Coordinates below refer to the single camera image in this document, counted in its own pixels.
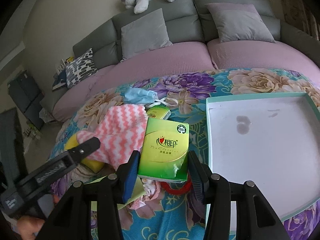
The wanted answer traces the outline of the person's left hand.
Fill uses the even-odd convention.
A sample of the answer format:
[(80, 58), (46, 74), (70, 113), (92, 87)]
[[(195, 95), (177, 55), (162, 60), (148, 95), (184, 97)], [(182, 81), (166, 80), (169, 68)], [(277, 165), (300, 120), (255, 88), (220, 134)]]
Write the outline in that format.
[[(60, 198), (57, 195), (47, 194), (41, 197), (37, 203), (40, 210), (48, 217), (59, 200)], [(23, 215), (11, 225), (11, 229), (14, 233), (17, 233), (20, 239), (35, 239), (44, 223), (45, 220), (38, 217)]]

